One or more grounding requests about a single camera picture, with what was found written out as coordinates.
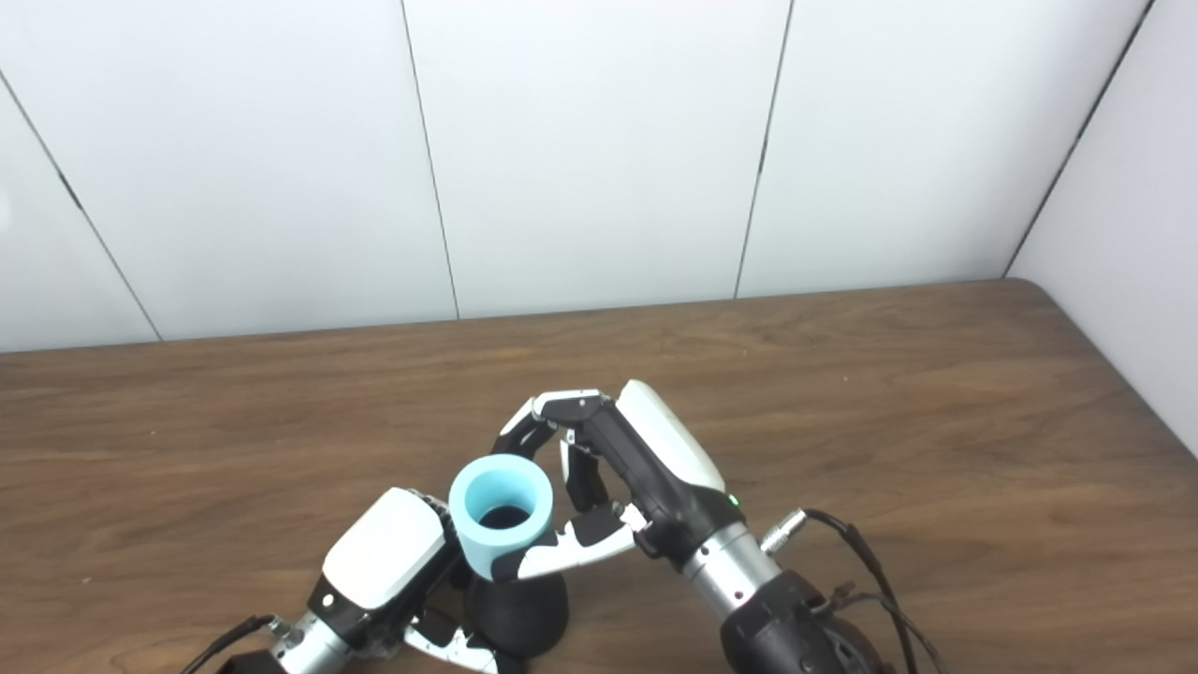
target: white wall panel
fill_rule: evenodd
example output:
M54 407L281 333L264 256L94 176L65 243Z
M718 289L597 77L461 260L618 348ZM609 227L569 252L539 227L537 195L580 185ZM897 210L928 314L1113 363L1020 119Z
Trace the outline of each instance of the white wall panel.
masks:
M1198 4L1157 0L1019 250L1198 453Z
M731 297L785 0L407 0L464 316Z
M155 340L0 83L0 352Z
M167 339L453 317L398 1L6 0L0 67Z
M996 277L1139 0L795 0L739 295Z

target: silver metal cylinder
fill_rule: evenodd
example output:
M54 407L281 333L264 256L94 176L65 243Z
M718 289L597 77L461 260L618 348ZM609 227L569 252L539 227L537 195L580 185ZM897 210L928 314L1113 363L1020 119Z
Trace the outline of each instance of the silver metal cylinder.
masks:
M781 572L739 522L713 534L682 567L720 620Z
M309 611L274 644L271 655L288 674L335 674L350 661L350 646Z
M766 535L761 538L761 552L768 554L769 557L774 557L783 547L786 547L791 536L798 534L806 523L807 514L801 510L797 510L787 515L781 522L775 524L769 532L766 532Z

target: wood grain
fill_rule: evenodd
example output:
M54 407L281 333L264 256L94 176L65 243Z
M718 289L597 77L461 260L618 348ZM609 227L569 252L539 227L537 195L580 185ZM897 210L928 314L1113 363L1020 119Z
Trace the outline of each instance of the wood grain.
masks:
M1198 670L1193 457L1017 280L2 357L2 669L177 672L249 613L297 615L387 487L444 493L527 396L629 378L758 533L800 505L855 522L954 672ZM866 584L815 528L783 563ZM664 563L569 582L533 672L727 672Z

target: robotic hand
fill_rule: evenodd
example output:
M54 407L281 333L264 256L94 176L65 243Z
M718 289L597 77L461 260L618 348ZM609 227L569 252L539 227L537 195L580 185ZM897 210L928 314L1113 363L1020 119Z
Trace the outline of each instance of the robotic hand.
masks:
M473 672L522 674L522 662L425 606L460 560L446 505L392 488L328 551L308 613L295 625L258 619L270 620L278 643L229 658L219 674L335 674L351 658L389 657L403 644ZM256 629L254 620L247 624ZM218 639L184 674L224 645Z
M559 429L565 491L581 515L562 532L496 558L495 581L533 578L639 547L670 560L698 590L721 620L724 652L739 674L894 672L855 627L827 611L831 602L772 559L801 527L803 511L758 544L712 460L648 385L629 382L617 400L598 390L530 399L491 454L532 460ZM599 460L628 485L630 504L609 498Z

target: panel seam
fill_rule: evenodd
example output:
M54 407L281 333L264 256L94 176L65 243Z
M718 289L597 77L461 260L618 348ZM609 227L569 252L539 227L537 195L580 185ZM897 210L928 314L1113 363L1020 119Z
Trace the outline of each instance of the panel seam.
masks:
M429 122L424 116L424 97L420 95L420 78L416 72L416 49L412 47L412 31L407 25L407 2L400 0L399 13L404 19L404 38L407 41L407 60L412 65L412 85L416 87L416 107L420 111L420 130L424 134L424 152L429 159L429 177L432 178L432 200L437 205L437 224L441 225L441 244L446 251L446 268L449 271L449 292L453 295L453 312L461 320L461 306L458 304L458 284L453 277L453 259L449 255L449 236L446 233L446 218L441 210L441 189L437 187L437 171L432 166L432 144L429 142Z
M1115 65L1107 74L1106 81L1102 83L1102 89L1099 90L1099 95L1094 98L1094 103L1090 105L1090 110L1085 114L1082 126L1078 127L1077 135L1073 136L1073 142L1069 146L1064 159L1061 159L1060 165L1057 166L1057 172L1048 182L1048 189L1045 190L1043 198L1040 199L1040 204L1036 206L1035 212L1031 213L1031 219L1023 229L1023 235L1019 236L1019 242L1015 245L1015 251L1011 253L1011 259L1006 262L1006 268L1003 269L1002 278L1008 278L1011 274L1011 267L1015 266L1015 260L1019 256L1019 250L1023 249L1023 244L1028 242L1028 236L1031 233L1031 229L1035 227L1036 221L1040 220L1040 214L1043 213L1045 206L1048 204L1048 199L1052 198L1053 192L1057 189L1057 183L1060 182L1060 176L1065 174L1065 166L1067 166L1070 159L1073 158L1073 151L1077 150L1077 145L1082 141L1082 136L1085 135L1085 130L1090 127L1090 121L1094 120L1094 113L1096 113L1099 110L1099 105L1102 104L1102 99L1106 97L1107 90L1111 89L1111 83L1114 81L1115 74L1119 73L1119 68L1123 66L1124 59L1127 56L1127 51L1131 50L1132 43L1136 42L1136 36L1139 35L1139 29L1143 28L1144 19L1148 18L1148 12L1152 8L1156 0L1148 0L1148 2L1144 4L1144 11L1140 12L1139 19L1136 22L1136 26L1132 28L1131 34L1127 35L1127 41L1124 42L1123 50L1119 51L1119 57L1115 59Z
M34 138L37 139L37 144L42 147L42 152L46 153L46 158L50 162L50 166L58 174L59 180L62 181L62 186L66 188L67 195L71 196L71 200L79 208L79 212L83 213L83 219L87 223L87 226L91 229L92 235L99 243L101 249L104 250L104 254L108 256L108 261L111 262L113 268L116 269L116 274L121 278L121 283L125 284L125 289L129 291L129 296L133 297L133 302L138 305L138 310L141 311L141 316L146 318L146 323L149 323L150 329L153 330L155 339L163 342L162 332L158 330L158 326L155 324L153 318L150 317L150 311L147 311L145 304L141 303L141 297L139 297L137 290L133 289L133 284L129 283L129 278L125 274L125 269L122 269L121 265L116 262L116 256L108 247L108 242L104 241L104 237L101 236L99 229L96 227L96 223L92 221L91 214L87 212L87 208L84 207L83 200L79 198L79 193L71 186L71 181L67 180L66 174L62 171L62 166L59 165L58 159L54 158L54 153L50 152L50 147L46 144L46 139L42 138L42 133L37 130L37 126L34 125L34 120L29 116L29 111L25 110L25 105L20 103L17 91L13 90L8 78L4 74L2 68L0 68L0 83L2 83L5 90L8 91L8 96L12 97L13 104L17 105L17 111L19 111L22 119L25 120L25 125L29 126L30 132L34 133Z
M766 114L766 133L761 140L761 156L757 158L757 175L754 177L752 196L749 200L749 220L745 223L745 238L740 245L740 263L737 266L737 283L732 287L732 298L740 296L740 279L745 271L745 256L749 253L749 235L752 232L752 215L757 210L757 190L761 188L761 174L766 169L766 151L769 147L769 129L774 123L774 105L778 103L778 84L782 79L782 62L786 59L786 43L791 38L791 17L794 16L794 0L786 8L786 25L782 28L782 45L778 53L778 69L774 72L774 89L769 93L769 111Z

